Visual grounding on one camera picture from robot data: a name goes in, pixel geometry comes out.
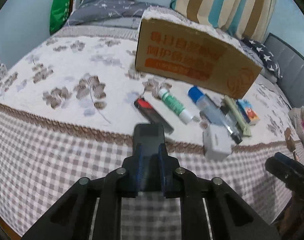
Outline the black rectangular device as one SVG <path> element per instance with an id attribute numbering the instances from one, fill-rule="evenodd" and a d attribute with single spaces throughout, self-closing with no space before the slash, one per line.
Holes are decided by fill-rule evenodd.
<path id="1" fill-rule="evenodd" d="M 160 144 L 165 143 L 161 124 L 137 124 L 133 132 L 133 155 L 152 157 L 159 153 Z"/>

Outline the white power adapter box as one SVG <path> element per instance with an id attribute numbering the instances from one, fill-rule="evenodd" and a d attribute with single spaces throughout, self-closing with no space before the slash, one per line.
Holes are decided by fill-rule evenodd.
<path id="1" fill-rule="evenodd" d="M 223 161 L 232 154 L 232 138 L 226 128 L 209 124 L 203 131 L 205 157 L 208 160 Z"/>

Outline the blue cap clear bottle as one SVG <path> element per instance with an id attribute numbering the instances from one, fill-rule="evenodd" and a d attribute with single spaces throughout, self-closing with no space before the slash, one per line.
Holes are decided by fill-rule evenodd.
<path id="1" fill-rule="evenodd" d="M 193 86 L 188 91 L 188 96 L 210 123 L 219 126 L 230 125 L 220 108 L 216 106 L 207 94 L 200 91 L 198 87 Z"/>

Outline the pink white plush item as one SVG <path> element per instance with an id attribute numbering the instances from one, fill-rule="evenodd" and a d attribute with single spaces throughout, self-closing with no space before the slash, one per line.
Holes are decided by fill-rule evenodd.
<path id="1" fill-rule="evenodd" d="M 295 131 L 304 145 L 304 106 L 293 108 L 289 111 L 288 116 L 295 128 Z"/>

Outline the white green tube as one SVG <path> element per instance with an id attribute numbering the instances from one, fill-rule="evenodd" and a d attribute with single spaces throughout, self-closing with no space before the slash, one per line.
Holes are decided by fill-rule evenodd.
<path id="1" fill-rule="evenodd" d="M 192 113 L 167 89 L 161 88 L 158 95 L 168 109 L 170 109 L 184 124 L 188 124 L 192 121 L 194 117 Z"/>

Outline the red black lighter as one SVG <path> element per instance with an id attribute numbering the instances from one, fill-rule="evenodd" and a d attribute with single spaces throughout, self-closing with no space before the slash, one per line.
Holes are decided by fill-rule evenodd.
<path id="1" fill-rule="evenodd" d="M 174 128 L 164 119 L 163 116 L 154 109 L 154 107 L 145 100 L 145 98 L 138 98 L 134 102 L 134 106 L 151 124 L 161 124 L 164 132 L 171 134 Z"/>

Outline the green tissue packet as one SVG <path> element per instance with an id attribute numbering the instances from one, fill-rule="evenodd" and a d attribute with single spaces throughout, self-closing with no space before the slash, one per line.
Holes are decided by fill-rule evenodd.
<path id="1" fill-rule="evenodd" d="M 228 106 L 228 108 L 231 110 L 232 114 L 237 120 L 237 123 L 242 131 L 243 136 L 245 137 L 251 137 L 251 130 L 247 122 L 245 121 L 243 115 L 241 114 L 241 111 L 237 107 L 236 101 L 229 96 L 224 96 L 224 102 Z"/>

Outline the black pen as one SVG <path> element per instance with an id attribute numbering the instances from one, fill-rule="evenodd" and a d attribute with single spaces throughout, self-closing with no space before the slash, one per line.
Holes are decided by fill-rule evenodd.
<path id="1" fill-rule="evenodd" d="M 232 139 L 237 145 L 239 145 L 242 142 L 242 133 L 238 126 L 236 118 L 234 117 L 232 111 L 227 106 L 221 105 L 220 110 L 223 112 L 224 116 L 226 117 L 233 131 L 233 134 L 231 135 Z"/>

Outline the blue orange cartoon carton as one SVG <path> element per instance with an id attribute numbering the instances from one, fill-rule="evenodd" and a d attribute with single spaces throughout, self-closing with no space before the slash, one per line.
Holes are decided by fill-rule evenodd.
<path id="1" fill-rule="evenodd" d="M 239 99 L 236 103 L 245 121 L 249 125 L 255 125 L 259 122 L 260 118 L 248 100 Z"/>

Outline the grey padded headboard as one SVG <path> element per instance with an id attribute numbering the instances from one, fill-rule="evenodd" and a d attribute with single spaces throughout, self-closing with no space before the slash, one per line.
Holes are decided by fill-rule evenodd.
<path id="1" fill-rule="evenodd" d="M 274 55 L 281 70 L 277 85 L 292 107 L 304 106 L 304 57 L 291 45 L 269 33 L 264 45 Z"/>

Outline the navy star pillow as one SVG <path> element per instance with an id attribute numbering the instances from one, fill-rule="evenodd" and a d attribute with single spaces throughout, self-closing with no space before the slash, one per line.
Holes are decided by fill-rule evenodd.
<path id="1" fill-rule="evenodd" d="M 248 38 L 243 38 L 241 40 L 246 46 L 248 46 L 262 61 L 263 66 L 272 73 L 277 79 L 280 79 L 281 69 L 277 60 L 274 58 L 273 53 L 268 50 L 268 48 L 255 40 L 249 40 Z"/>

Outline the brown cardboard box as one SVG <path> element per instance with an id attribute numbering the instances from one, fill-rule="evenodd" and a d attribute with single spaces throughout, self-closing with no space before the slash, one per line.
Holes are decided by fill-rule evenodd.
<path id="1" fill-rule="evenodd" d="M 240 42 L 166 8 L 150 7 L 140 21 L 135 67 L 241 99 L 261 67 Z"/>

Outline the grey blue patterned quilt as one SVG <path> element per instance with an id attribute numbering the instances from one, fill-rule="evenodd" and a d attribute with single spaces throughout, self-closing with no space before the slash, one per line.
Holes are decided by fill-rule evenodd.
<path id="1" fill-rule="evenodd" d="M 83 0 L 66 27 L 96 25 L 138 29 L 143 12 L 150 6 L 170 7 L 171 0 Z"/>

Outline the right striped pillow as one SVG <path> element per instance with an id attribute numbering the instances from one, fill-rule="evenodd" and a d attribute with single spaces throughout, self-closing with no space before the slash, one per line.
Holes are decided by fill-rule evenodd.
<path id="1" fill-rule="evenodd" d="M 238 39 L 264 40 L 276 0 L 172 0 L 191 21 L 219 28 Z"/>

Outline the green shopping bag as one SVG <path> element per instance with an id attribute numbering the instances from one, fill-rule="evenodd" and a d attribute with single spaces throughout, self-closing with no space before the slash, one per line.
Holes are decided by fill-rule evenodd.
<path id="1" fill-rule="evenodd" d="M 49 33 L 53 35 L 65 24 L 69 15 L 70 0 L 53 0 L 50 10 Z"/>

